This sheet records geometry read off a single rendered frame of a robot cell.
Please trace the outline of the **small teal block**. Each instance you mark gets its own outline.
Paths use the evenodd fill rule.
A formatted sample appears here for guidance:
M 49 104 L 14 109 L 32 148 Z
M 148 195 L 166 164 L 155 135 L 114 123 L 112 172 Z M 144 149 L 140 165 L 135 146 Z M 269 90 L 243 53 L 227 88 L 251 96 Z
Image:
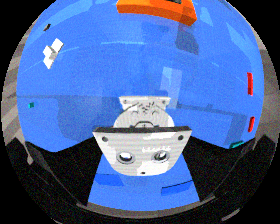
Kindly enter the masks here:
M 29 106 L 27 106 L 27 107 L 34 107 L 34 102 L 31 102 L 31 103 L 29 103 Z

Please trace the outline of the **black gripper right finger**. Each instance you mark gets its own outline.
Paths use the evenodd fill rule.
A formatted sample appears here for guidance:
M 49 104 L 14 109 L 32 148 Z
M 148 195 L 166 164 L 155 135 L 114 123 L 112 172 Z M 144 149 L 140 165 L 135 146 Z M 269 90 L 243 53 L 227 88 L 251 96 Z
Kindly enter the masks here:
M 221 186 L 237 161 L 254 147 L 255 141 L 256 138 L 252 137 L 250 141 L 247 139 L 245 143 L 229 149 L 206 143 L 194 136 L 189 137 L 181 153 L 186 167 L 189 168 L 200 202 L 214 197 L 212 192 Z

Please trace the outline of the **cyan flat bar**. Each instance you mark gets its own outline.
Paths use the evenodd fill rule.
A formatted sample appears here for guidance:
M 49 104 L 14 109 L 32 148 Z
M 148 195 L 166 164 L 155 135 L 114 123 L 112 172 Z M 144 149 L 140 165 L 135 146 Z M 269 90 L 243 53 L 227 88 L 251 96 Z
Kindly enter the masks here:
M 234 148 L 236 146 L 239 146 L 239 144 L 241 144 L 241 143 L 244 143 L 244 141 L 242 141 L 242 139 L 241 139 L 241 141 L 230 143 L 230 147 L 229 148 Z

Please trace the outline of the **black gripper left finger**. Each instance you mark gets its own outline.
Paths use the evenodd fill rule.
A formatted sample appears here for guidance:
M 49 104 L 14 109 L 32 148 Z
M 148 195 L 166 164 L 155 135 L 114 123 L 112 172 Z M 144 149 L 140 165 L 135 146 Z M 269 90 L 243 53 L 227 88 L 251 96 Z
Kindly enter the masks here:
M 87 206 L 92 183 L 102 154 L 95 136 L 74 146 L 51 152 L 25 141 L 32 161 L 49 171 L 76 203 Z

